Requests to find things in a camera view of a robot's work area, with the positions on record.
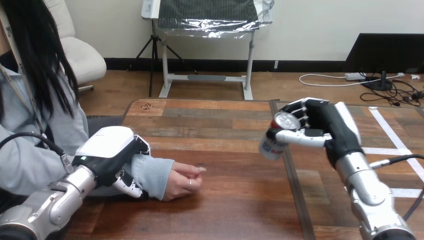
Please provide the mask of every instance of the sleeve cuff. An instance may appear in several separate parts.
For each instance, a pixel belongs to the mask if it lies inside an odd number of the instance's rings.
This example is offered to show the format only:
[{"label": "sleeve cuff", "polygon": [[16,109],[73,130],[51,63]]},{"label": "sleeve cuff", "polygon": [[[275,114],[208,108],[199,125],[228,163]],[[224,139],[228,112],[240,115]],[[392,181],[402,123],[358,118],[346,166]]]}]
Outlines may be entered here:
[{"label": "sleeve cuff", "polygon": [[174,160],[136,154],[131,161],[131,175],[150,197],[162,200]]}]

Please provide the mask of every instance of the aluminum can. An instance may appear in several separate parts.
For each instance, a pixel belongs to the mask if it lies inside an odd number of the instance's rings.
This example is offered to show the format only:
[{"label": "aluminum can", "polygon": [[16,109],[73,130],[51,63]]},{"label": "aluminum can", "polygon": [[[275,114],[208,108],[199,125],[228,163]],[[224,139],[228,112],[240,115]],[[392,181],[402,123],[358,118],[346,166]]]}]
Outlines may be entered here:
[{"label": "aluminum can", "polygon": [[[298,130],[301,127],[299,120],[288,112],[278,112],[274,115],[271,121],[269,129],[281,129],[281,130]],[[263,136],[262,141],[259,144],[259,152],[265,158],[270,160],[279,160],[288,144],[285,142],[279,142],[276,139],[271,139]]]}]

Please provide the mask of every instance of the baseboard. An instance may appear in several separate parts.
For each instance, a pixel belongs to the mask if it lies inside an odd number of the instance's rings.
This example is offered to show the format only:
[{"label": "baseboard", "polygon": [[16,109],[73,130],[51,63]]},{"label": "baseboard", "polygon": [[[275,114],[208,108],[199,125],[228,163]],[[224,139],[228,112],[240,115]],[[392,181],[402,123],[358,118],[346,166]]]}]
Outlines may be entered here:
[{"label": "baseboard", "polygon": [[[151,59],[140,58],[105,58],[108,70],[130,70],[150,71]],[[254,60],[253,72],[288,72],[288,73],[338,73],[342,72],[344,61],[276,61],[274,60]],[[178,59],[168,60],[168,70],[170,72],[186,72],[193,69],[201,72],[246,72],[247,60],[206,60],[206,59],[185,59],[182,63]],[[162,71],[162,60],[159,59],[154,64],[156,72]]]}]

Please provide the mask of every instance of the can lid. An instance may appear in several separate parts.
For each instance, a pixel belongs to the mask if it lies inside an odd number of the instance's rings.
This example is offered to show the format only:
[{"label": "can lid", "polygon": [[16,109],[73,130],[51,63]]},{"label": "can lid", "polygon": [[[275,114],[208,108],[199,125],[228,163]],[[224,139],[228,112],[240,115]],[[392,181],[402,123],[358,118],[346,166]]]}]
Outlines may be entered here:
[{"label": "can lid", "polygon": [[275,123],[285,130],[298,130],[301,127],[299,120],[293,114],[285,111],[275,114],[274,119]]}]

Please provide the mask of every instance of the power strip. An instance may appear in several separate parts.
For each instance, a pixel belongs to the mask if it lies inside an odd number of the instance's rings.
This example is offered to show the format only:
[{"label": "power strip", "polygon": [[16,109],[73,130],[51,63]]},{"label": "power strip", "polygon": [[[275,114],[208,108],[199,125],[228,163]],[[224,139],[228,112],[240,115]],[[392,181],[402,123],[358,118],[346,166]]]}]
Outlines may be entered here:
[{"label": "power strip", "polygon": [[365,76],[367,76],[365,73],[353,72],[353,73],[346,73],[344,75],[344,78],[348,81],[357,81],[357,80],[365,80]]}]

